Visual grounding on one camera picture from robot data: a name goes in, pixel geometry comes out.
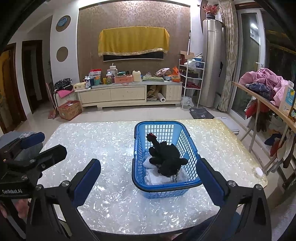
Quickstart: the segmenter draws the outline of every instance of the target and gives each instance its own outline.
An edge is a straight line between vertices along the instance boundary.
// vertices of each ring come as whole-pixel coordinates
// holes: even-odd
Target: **pink cloth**
[[[282,76],[277,76],[267,68],[260,69],[257,72],[247,72],[239,80],[239,84],[242,85],[256,82],[265,84],[275,92],[274,101],[270,102],[275,106],[279,106],[284,94],[285,85],[288,85],[288,81],[284,80]]]
[[[65,96],[69,95],[70,93],[72,93],[74,91],[74,88],[72,90],[60,90],[57,93],[59,94],[60,98],[64,98]]]

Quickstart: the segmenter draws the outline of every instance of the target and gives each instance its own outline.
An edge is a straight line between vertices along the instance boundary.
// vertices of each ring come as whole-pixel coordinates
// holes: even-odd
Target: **laundry basket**
[[[144,181],[146,169],[143,166],[143,158],[149,154],[148,149],[153,146],[146,139],[148,133],[153,133],[159,143],[166,141],[168,145],[174,144],[180,152],[180,158],[188,159],[188,164],[182,166],[189,177],[188,181],[162,185],[146,185]],[[135,126],[134,138],[132,180],[135,186],[141,190],[144,197],[152,199],[181,196],[189,188],[202,184],[195,167],[196,161],[201,157],[197,153],[197,149],[183,124],[177,121],[143,121]]]

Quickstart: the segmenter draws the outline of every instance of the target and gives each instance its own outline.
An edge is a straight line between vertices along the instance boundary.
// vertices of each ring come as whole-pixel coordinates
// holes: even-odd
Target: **flower pot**
[[[207,13],[207,19],[215,19],[215,15]]]

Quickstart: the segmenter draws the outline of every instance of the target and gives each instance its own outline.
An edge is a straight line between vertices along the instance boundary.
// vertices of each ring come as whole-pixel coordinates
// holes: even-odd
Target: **glass door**
[[[235,82],[249,71],[264,68],[265,63],[265,30],[262,14],[259,9],[245,9],[237,12],[239,24],[239,54],[235,74]],[[247,126],[245,109],[251,96],[234,87],[228,112],[237,121]]]

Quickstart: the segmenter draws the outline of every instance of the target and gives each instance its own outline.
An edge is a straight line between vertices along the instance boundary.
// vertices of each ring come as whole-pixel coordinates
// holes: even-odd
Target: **ceiling light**
[[[251,24],[251,27],[254,28],[254,29],[258,29],[258,27],[253,23]]]

